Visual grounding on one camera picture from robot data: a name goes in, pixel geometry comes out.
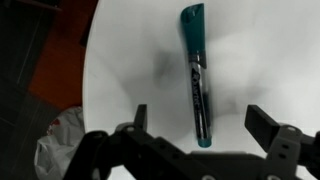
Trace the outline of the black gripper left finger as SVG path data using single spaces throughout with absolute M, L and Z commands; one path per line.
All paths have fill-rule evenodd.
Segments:
M 134 125 L 144 131 L 147 130 L 147 105 L 140 104 L 134 118 Z

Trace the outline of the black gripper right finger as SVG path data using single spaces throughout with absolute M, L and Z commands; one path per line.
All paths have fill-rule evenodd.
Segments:
M 280 128 L 280 125 L 257 105 L 247 106 L 244 125 L 265 152 L 271 147 Z

